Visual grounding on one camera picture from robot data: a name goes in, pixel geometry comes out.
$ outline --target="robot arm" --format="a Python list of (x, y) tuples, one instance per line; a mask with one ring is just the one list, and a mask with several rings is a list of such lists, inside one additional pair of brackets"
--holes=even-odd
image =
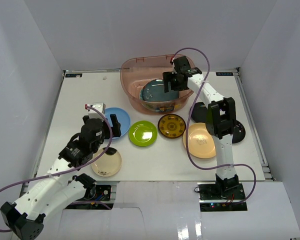
[[(196, 94), (203, 84), (204, 75), (197, 67), (191, 68), (187, 57), (173, 60), (172, 72), (163, 73), (165, 92), (171, 90), (183, 91), (191, 89)], [(233, 166), (232, 138), (236, 125), (236, 106), (232, 97), (224, 97), (209, 83), (205, 83), (199, 93), (199, 98), (207, 106), (206, 128), (215, 144), (217, 165), (230, 164), (216, 170), (216, 182), (221, 192), (235, 188), (239, 184), (236, 170)]]
[[(103, 103), (95, 103), (92, 107), (104, 113)], [(120, 124), (116, 115), (112, 114), (110, 118), (113, 136), (120, 137)], [(47, 171), (49, 177), (38, 181), (14, 203), (6, 202), (0, 208), (5, 224), (21, 240), (34, 240), (43, 230), (44, 223), (54, 214), (78, 199), (91, 199), (95, 195), (96, 181), (90, 176), (84, 173), (76, 176), (77, 171), (56, 175), (86, 164), (104, 139), (109, 138), (110, 130), (98, 115), (88, 112), (83, 121), (80, 133), (72, 136)]]

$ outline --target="white wall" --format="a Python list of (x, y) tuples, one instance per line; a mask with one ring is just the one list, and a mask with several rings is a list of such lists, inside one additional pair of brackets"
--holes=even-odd
[(300, 0), (277, 1), (242, 65), (242, 81), (270, 169), (300, 228)]
[[(0, 0), (0, 188), (30, 177), (62, 71), (23, 0)], [(0, 207), (20, 187), (0, 194)], [(7, 229), (0, 213), (0, 228)], [(10, 239), (0, 233), (0, 240)]]
[(213, 69), (230, 69), (242, 65), (276, 0), (25, 2), (63, 70), (120, 68), (184, 47), (203, 50)]

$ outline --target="white tabletop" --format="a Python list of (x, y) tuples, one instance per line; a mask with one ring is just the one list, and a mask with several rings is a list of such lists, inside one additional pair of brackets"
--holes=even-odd
[[(208, 77), (210, 84), (222, 95), (233, 97), (236, 104), (236, 118), (246, 129), (245, 139), (233, 145), (233, 160), (235, 164), (250, 165), (258, 181), (264, 181), (260, 156), (254, 143), (243, 102), (234, 76), (216, 76), (214, 72)], [(176, 114), (188, 119), (189, 110), (194, 100), (194, 94), (187, 105)], [(84, 124), (82, 117), (87, 114), (85, 104), (104, 102), (106, 107), (119, 107), (126, 110), (131, 118), (131, 124), (147, 120), (158, 124), (160, 115), (145, 115), (137, 112), (129, 103), (128, 97), (120, 83), (118, 72), (88, 72), (82, 77), (65, 78), (57, 101), (41, 162), (38, 176), (44, 175), (59, 156), (59, 152), (67, 145), (69, 139), (80, 132)], [(90, 166), (80, 172), (86, 173), (97, 181), (214, 181), (215, 170), (202, 171), (195, 168), (188, 159), (182, 138), (169, 140), (160, 134), (156, 142), (146, 148), (133, 145), (128, 134), (116, 139), (111, 145), (122, 156), (121, 170), (111, 177), (96, 175)], [(216, 157), (208, 160), (193, 157), (201, 167), (216, 165)], [(237, 167), (240, 181), (252, 181), (253, 174), (246, 167)]]

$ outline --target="green plate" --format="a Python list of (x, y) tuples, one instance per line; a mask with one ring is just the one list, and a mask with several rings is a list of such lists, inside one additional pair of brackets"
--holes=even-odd
[(149, 121), (137, 121), (129, 130), (131, 142), (139, 147), (147, 147), (153, 144), (157, 136), (156, 126)]

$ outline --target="black plate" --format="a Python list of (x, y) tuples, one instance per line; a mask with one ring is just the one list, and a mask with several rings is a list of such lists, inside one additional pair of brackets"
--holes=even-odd
[[(206, 123), (207, 118), (207, 107), (200, 101), (194, 105), (191, 118), (196, 123)], [(236, 121), (236, 126), (234, 127), (232, 143), (240, 143), (246, 136), (246, 129), (241, 122)]]

